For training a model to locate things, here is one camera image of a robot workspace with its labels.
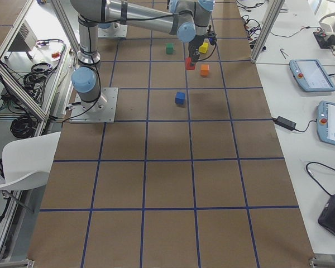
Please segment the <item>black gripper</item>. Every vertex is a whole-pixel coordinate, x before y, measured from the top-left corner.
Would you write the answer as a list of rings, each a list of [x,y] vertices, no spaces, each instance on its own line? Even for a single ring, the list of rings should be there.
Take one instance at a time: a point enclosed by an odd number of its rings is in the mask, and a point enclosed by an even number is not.
[[[200,53],[198,49],[200,45],[203,44],[204,39],[204,35],[195,35],[195,37],[188,44],[188,57],[191,58],[192,65],[195,65],[199,61]]]

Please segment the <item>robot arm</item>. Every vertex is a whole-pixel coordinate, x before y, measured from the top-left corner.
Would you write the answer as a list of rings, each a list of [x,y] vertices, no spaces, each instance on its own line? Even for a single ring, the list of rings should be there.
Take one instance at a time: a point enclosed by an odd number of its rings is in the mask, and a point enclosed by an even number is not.
[[[80,38],[79,67],[71,81],[84,112],[100,111],[105,106],[98,71],[100,29],[113,35],[131,25],[176,36],[188,44],[186,69],[195,68],[204,40],[216,36],[209,27],[214,1],[168,1],[166,12],[127,1],[72,1],[71,5],[78,13]]]

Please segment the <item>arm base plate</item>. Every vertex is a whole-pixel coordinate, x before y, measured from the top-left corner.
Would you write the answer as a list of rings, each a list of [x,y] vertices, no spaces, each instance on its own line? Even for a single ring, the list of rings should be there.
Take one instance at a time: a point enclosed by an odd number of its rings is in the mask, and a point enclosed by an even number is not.
[[[127,25],[118,22],[100,23],[98,25],[99,39],[125,39],[127,36]]]
[[[116,114],[118,88],[101,88],[98,102],[87,111],[93,103],[74,106],[71,110],[70,123],[113,123]]]

